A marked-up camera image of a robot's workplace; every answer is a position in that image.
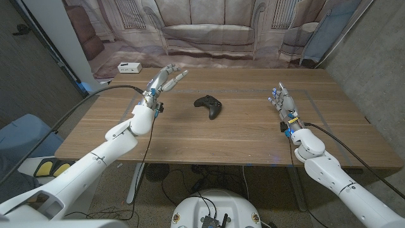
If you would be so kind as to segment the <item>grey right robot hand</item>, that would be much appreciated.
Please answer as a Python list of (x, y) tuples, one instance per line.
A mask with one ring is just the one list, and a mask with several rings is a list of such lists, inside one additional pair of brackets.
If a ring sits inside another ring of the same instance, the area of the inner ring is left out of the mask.
[(268, 100), (278, 111), (281, 121), (283, 121), (290, 130), (296, 131), (304, 128), (298, 114), (297, 106), (282, 82), (278, 83), (278, 88), (273, 88)]

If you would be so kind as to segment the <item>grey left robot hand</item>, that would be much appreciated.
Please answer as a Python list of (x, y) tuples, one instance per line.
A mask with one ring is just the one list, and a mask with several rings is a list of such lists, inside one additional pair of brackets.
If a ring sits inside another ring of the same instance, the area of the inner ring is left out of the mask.
[(181, 69), (175, 64), (169, 64), (163, 67), (147, 84), (146, 90), (143, 92), (143, 98), (139, 101), (139, 105), (154, 108), (157, 99), (161, 92), (168, 92), (172, 90), (177, 83), (182, 80), (187, 74), (188, 70), (183, 71), (176, 77), (168, 80), (169, 74), (179, 72)]

